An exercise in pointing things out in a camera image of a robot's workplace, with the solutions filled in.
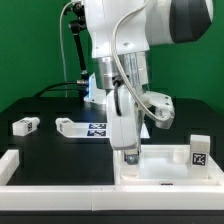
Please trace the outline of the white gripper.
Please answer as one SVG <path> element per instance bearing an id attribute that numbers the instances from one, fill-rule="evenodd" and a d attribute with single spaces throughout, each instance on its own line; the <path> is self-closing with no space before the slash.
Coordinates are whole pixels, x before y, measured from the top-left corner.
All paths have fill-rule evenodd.
<path id="1" fill-rule="evenodd" d="M 106 98 L 110 144 L 113 150 L 126 150 L 125 161 L 128 165 L 136 165 L 139 160 L 138 150 L 135 149 L 139 140 L 138 110 L 125 86 L 118 89 L 118 99 L 120 116 L 117 115 L 115 109 L 114 91 L 111 91 Z"/>

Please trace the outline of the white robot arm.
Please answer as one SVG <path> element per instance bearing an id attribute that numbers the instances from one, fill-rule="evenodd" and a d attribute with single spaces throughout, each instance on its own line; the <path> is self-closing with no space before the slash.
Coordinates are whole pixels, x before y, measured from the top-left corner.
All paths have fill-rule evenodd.
<path id="1" fill-rule="evenodd" d="M 109 140 L 129 165 L 139 162 L 146 116 L 168 129 L 172 99 L 147 91 L 146 56 L 152 45 L 198 40 L 213 19 L 213 0 L 83 0 L 92 57 L 106 92 Z"/>

